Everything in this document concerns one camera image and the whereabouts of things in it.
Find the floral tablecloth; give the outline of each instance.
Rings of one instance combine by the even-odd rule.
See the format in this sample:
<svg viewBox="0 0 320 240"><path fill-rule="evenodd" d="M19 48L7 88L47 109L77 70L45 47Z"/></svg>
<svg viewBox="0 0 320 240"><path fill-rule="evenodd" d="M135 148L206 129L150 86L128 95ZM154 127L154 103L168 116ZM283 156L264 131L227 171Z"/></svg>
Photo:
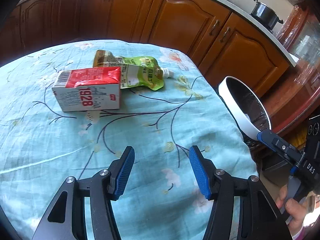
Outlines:
<svg viewBox="0 0 320 240"><path fill-rule="evenodd" d="M174 78L158 91L121 90L119 110L62 112L52 83L61 70L91 67L97 49L153 56ZM32 238L66 177L91 177L127 145L135 149L135 163L124 195L112 203L123 240L202 239L212 202L197 186L188 159L192 145L232 176L257 174L224 104L192 61L173 49L115 40L59 45L1 67L0 90L0 204L23 239ZM234 210L231 239L238 199Z"/></svg>

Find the red label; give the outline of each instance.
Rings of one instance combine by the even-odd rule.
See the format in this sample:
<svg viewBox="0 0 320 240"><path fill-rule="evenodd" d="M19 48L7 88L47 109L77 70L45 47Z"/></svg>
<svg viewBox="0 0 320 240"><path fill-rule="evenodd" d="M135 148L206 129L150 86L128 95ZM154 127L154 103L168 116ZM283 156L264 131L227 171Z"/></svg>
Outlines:
<svg viewBox="0 0 320 240"><path fill-rule="evenodd" d="M119 84L121 67L97 67L72 70L66 88Z"/></svg>

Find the human hand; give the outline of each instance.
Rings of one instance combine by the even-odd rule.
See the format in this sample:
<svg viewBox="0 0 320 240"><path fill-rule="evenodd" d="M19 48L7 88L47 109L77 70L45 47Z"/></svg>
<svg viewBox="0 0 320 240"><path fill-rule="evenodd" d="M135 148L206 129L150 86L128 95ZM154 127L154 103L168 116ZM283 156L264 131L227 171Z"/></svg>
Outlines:
<svg viewBox="0 0 320 240"><path fill-rule="evenodd" d="M280 189L279 195L276 198L276 205L279 209L283 206L287 193L288 188L287 185L285 185ZM291 235L294 236L302 228L303 220L307 214L307 208L291 198L288 199L287 203L285 204L285 209L292 216L292 220L290 221L288 228Z"/></svg>

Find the cabinet door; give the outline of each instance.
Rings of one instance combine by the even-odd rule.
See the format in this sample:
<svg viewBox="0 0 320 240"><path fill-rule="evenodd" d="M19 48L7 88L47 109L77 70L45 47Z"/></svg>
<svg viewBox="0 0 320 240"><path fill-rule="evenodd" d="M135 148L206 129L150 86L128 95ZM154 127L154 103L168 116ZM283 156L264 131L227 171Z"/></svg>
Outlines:
<svg viewBox="0 0 320 240"><path fill-rule="evenodd" d="M233 76L260 97L288 66L272 41L233 13L199 65L199 70L212 86L217 86L226 76Z"/></svg>
<svg viewBox="0 0 320 240"><path fill-rule="evenodd" d="M20 9L20 6L16 7L0 29L0 67L22 54Z"/></svg>
<svg viewBox="0 0 320 240"><path fill-rule="evenodd" d="M109 0L107 38L139 42L152 0Z"/></svg>
<svg viewBox="0 0 320 240"><path fill-rule="evenodd" d="M80 36L86 40L104 39L109 13L108 0L82 0Z"/></svg>
<svg viewBox="0 0 320 240"><path fill-rule="evenodd" d="M229 14L212 0L154 0L141 42L180 50L199 65Z"/></svg>
<svg viewBox="0 0 320 240"><path fill-rule="evenodd" d="M25 54L50 47L52 0L21 4L21 39Z"/></svg>
<svg viewBox="0 0 320 240"><path fill-rule="evenodd" d="M53 0L52 44L79 38L80 8L81 0Z"/></svg>

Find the cooking pot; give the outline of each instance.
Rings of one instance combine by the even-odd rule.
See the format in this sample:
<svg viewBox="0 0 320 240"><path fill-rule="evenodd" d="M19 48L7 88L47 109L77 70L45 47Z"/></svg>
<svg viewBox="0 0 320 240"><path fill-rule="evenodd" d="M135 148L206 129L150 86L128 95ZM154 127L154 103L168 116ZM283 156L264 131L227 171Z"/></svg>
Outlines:
<svg viewBox="0 0 320 240"><path fill-rule="evenodd" d="M283 20L279 20L279 17L274 10L266 6L264 3L258 2L258 0L254 1L256 2L256 6L253 8L250 15L265 26L270 32L272 32L272 29L277 22L283 24Z"/></svg>

